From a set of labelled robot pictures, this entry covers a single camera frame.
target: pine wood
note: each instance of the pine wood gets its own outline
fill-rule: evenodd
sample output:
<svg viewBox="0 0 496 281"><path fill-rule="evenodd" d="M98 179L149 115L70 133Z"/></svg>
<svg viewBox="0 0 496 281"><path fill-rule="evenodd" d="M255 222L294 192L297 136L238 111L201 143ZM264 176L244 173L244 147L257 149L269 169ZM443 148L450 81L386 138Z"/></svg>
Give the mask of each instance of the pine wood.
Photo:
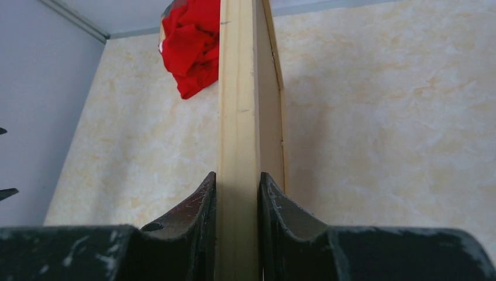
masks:
<svg viewBox="0 0 496 281"><path fill-rule="evenodd" d="M221 0L216 280L260 280L260 172L285 185L283 81L275 48L267 1Z"/></svg>

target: beige wall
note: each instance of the beige wall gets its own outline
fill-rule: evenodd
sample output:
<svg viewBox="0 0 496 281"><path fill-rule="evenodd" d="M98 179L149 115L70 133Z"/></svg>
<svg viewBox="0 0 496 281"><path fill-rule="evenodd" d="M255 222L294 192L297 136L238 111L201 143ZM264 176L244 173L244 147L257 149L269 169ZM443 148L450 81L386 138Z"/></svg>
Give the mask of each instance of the beige wall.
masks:
<svg viewBox="0 0 496 281"><path fill-rule="evenodd" d="M496 256L496 6L275 18L290 195L336 225L456 227ZM216 169L217 87L182 101L157 36L105 48L47 224L141 226Z"/></svg>

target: wall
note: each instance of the wall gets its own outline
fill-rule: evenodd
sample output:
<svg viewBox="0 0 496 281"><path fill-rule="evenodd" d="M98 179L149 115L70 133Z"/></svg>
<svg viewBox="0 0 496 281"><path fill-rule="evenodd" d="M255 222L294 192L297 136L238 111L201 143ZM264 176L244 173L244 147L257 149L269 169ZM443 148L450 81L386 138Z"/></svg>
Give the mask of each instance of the wall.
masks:
<svg viewBox="0 0 496 281"><path fill-rule="evenodd" d="M216 169L217 83L182 100L158 38L107 42L46 224L141 227Z"/></svg>
<svg viewBox="0 0 496 281"><path fill-rule="evenodd" d="M465 229L496 261L496 1L276 18L290 196L333 225Z"/></svg>
<svg viewBox="0 0 496 281"><path fill-rule="evenodd" d="M494 259L495 12L408 0L276 17L290 196L333 225L465 229ZM216 91L181 101L157 35L111 40L47 223L141 226L179 203L216 169Z"/></svg>
<svg viewBox="0 0 496 281"><path fill-rule="evenodd" d="M34 0L0 1L0 38L0 225L41 225L104 45Z"/></svg>

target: red fabric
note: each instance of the red fabric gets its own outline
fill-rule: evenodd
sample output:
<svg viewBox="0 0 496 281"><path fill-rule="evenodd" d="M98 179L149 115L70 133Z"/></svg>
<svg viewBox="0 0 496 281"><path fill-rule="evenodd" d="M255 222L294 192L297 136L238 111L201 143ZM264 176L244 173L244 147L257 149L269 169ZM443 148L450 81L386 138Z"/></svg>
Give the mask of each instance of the red fabric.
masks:
<svg viewBox="0 0 496 281"><path fill-rule="evenodd" d="M166 39L159 46L181 98L187 100L219 78L220 0L182 0L162 20Z"/></svg>

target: ceiling trim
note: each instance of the ceiling trim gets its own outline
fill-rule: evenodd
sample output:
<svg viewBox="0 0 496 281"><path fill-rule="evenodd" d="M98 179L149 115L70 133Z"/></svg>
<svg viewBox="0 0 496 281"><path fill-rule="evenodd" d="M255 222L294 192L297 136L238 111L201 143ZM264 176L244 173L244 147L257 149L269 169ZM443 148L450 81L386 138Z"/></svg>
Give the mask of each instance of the ceiling trim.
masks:
<svg viewBox="0 0 496 281"><path fill-rule="evenodd" d="M366 5L398 1L403 0L329 0L311 4L273 8L272 16L296 15L298 13L311 13L339 8L355 8Z"/></svg>
<svg viewBox="0 0 496 281"><path fill-rule="evenodd" d="M102 42L103 44L105 44L107 39L110 38L110 34L108 32L92 23L89 19L80 15L77 11L72 10L66 4L61 3L58 0L39 1L55 11L57 14L69 20L71 23L75 24L78 28L96 38L96 40Z"/></svg>
<svg viewBox="0 0 496 281"><path fill-rule="evenodd" d="M113 34L110 34L110 39L120 39L120 38L126 38L126 37L155 34L155 33L160 32L160 27L158 27L158 25L159 24L157 24L156 28L147 28L147 29L127 31L127 32L113 33Z"/></svg>

